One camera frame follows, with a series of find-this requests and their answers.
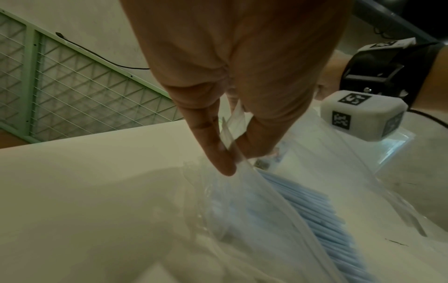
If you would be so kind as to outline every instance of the mesh panel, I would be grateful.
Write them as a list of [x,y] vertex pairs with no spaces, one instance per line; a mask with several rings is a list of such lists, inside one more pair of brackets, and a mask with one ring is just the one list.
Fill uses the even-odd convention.
[[26,26],[0,14],[0,122],[17,129]]
[[31,136],[49,141],[182,119],[174,103],[44,35]]

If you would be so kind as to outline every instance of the table surface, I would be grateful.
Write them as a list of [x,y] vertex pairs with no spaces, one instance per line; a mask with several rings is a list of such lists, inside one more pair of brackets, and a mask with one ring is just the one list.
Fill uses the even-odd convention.
[[[6,274],[10,283],[30,278],[34,282],[39,282],[36,278],[42,282],[60,278],[71,278],[65,282],[115,282],[129,269],[141,272],[142,266],[128,266],[122,257],[151,253],[144,246],[132,244],[144,245],[151,235],[142,228],[150,227],[151,223],[142,219],[154,205],[145,202],[151,198],[147,193],[155,186],[165,186],[167,193],[170,186],[181,186],[178,168],[201,155],[184,121],[0,150],[0,274]],[[78,218],[80,212],[86,218]],[[389,208],[381,214],[396,217]],[[92,228],[104,223],[113,227],[107,236]],[[90,230],[95,232],[86,237],[83,233]],[[400,227],[387,233],[409,238],[408,231]],[[403,278],[403,271],[406,282],[445,282],[440,270],[446,259],[439,252],[384,243],[361,229],[351,232],[366,239],[361,248],[369,253],[368,264],[372,263],[374,270],[382,269],[384,282]],[[104,248],[98,237],[115,238]],[[76,242],[76,250],[69,248],[71,241]],[[118,242],[127,245],[117,247]],[[98,246],[104,250],[96,251]],[[446,245],[438,247],[448,251]],[[89,266],[102,262],[102,268],[106,266],[110,276],[116,277],[104,281],[104,274],[96,273],[93,267],[85,271],[83,262]],[[74,270],[85,277],[73,277]]]

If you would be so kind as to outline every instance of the white table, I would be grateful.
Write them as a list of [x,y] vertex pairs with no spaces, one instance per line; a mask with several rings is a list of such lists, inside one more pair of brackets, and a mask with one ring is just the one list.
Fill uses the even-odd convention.
[[[213,282],[219,263],[188,246],[182,217],[191,186],[179,168],[201,154],[184,121],[0,150],[0,281],[131,282],[162,260],[174,273]],[[298,178],[293,167],[285,163],[283,174]],[[446,282],[440,253],[380,240],[368,226],[350,229],[366,239],[366,261],[384,282]],[[189,258],[189,248],[201,255]]]

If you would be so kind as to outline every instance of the hand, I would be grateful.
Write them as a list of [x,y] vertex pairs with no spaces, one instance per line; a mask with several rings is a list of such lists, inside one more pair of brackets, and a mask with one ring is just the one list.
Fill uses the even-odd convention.
[[339,90],[339,84],[345,67],[352,56],[335,50],[322,70],[317,81],[317,92],[315,99],[323,100],[327,96]]
[[213,165],[236,166],[219,139],[219,98],[254,114],[236,143],[266,155],[307,109],[350,0],[121,0],[155,78]]

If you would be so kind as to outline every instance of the green fence frame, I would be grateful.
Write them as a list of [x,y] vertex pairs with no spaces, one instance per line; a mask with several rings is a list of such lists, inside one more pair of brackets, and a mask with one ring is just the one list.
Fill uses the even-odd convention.
[[53,34],[51,32],[48,32],[28,21],[25,21],[17,16],[15,16],[12,13],[9,13],[8,11],[5,11],[4,9],[0,10],[0,13],[17,21],[26,26],[25,31],[25,48],[24,48],[24,59],[23,59],[23,67],[22,67],[22,89],[21,89],[21,95],[19,98],[19,123],[18,128],[15,129],[14,127],[11,127],[7,125],[6,123],[3,123],[0,121],[0,128],[6,130],[7,132],[16,135],[20,137],[21,139],[28,141],[30,143],[38,143],[41,142],[38,139],[35,139],[34,137],[30,136],[30,121],[31,121],[31,115],[32,115],[32,104],[33,104],[33,95],[35,92],[35,74],[36,74],[36,68],[37,68],[37,56],[38,56],[38,41],[40,34],[45,35],[52,40],[57,41],[60,44],[63,44],[76,52],[110,68],[111,70],[129,78],[130,80],[133,80],[134,82],[142,85],[143,87],[149,88],[167,98],[169,98],[168,93],[164,90],[159,88],[156,85],[153,85],[145,80],[142,80],[141,78],[137,77],[136,75],[133,75],[111,63],[108,61],[105,61],[94,54],[70,43],[66,40],[58,37],[56,34]]

